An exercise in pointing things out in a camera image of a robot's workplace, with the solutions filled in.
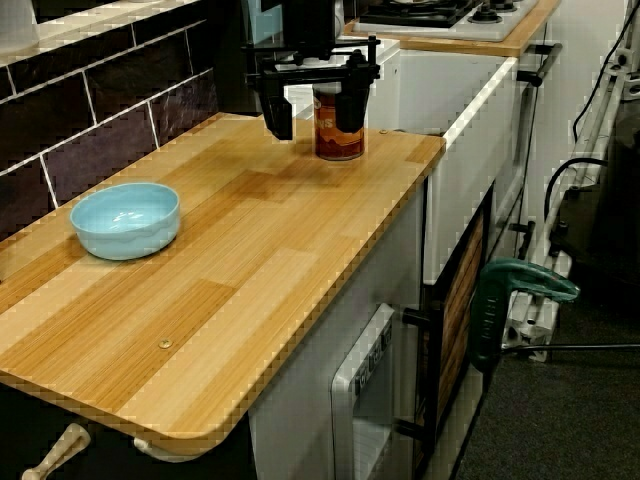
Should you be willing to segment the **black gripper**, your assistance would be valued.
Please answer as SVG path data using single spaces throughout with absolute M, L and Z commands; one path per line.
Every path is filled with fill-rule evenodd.
M 380 78 L 380 41 L 342 40 L 344 18 L 337 1 L 269 1 L 281 8 L 276 38 L 242 47 L 246 82 L 257 89 L 267 129 L 278 140 L 293 139 L 292 105 L 285 85 L 340 82 L 335 94 L 337 128 L 356 133 L 363 126 L 370 85 Z

